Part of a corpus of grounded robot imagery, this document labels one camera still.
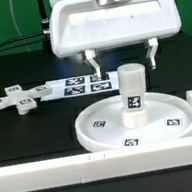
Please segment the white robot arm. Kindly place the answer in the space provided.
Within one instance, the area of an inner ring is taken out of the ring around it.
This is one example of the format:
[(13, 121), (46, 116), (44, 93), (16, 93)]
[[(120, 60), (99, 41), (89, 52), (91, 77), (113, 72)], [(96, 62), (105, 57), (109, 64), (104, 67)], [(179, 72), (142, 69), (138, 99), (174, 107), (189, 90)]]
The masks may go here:
[(144, 43), (155, 68), (158, 41), (180, 31), (174, 0), (50, 0), (50, 36), (57, 57), (84, 55), (95, 64), (101, 49)]

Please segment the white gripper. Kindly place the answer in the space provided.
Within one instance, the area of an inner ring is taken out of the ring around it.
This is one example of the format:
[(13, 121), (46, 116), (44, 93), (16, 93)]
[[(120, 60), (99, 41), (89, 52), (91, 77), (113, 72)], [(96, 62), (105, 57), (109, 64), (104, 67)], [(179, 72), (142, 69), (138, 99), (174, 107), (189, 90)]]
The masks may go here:
[(158, 39), (173, 36), (181, 28), (174, 0), (131, 0), (104, 7), (96, 0), (61, 0), (54, 6), (50, 18), (54, 54), (66, 57), (84, 51), (98, 79), (102, 74), (95, 61), (95, 49), (145, 40), (149, 68), (155, 69)]

